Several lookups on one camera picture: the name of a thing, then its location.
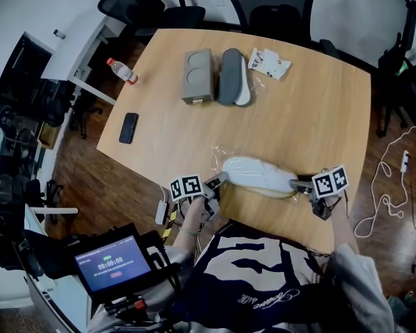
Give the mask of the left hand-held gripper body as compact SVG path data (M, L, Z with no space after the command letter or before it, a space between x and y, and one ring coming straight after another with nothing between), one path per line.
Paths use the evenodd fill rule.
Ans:
M209 189L202 182L199 175L184 176L176 178L170 184L170 195L174 203L183 198L203 197L205 200L205 217L208 221L213 220L219 213L220 187Z

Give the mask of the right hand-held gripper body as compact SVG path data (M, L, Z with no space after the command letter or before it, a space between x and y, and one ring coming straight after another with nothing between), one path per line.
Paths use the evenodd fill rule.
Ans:
M322 220L327 220L339 201L344 198L346 212L348 212L348 195L346 189L349 186L348 177L343 165L322 171L312 177L313 191L310 203L313 213ZM337 196L333 204L328 205L326 198Z

